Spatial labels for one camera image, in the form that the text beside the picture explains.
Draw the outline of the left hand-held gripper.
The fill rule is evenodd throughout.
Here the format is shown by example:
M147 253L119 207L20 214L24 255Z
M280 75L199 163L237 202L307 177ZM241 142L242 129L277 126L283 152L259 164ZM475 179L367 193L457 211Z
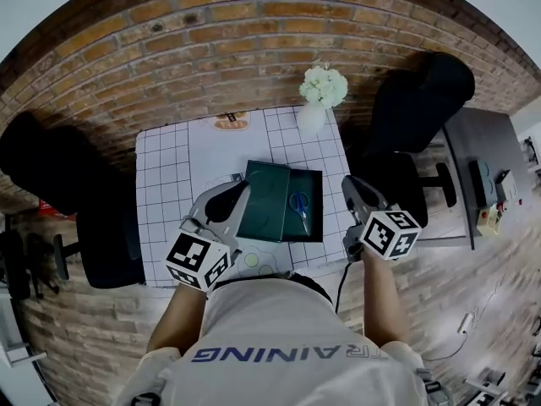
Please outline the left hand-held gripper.
M172 278L210 291L242 253L238 230L250 197L247 181L219 184L202 193L167 241L165 267Z

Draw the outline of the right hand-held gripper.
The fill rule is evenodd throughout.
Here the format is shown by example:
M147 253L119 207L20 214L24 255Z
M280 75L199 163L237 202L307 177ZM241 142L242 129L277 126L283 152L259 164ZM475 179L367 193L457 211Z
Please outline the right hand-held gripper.
M360 261L365 249L384 260L410 254L422 228L409 212L389 205L376 188L352 175L343 178L342 193L354 221L342 240L350 262Z

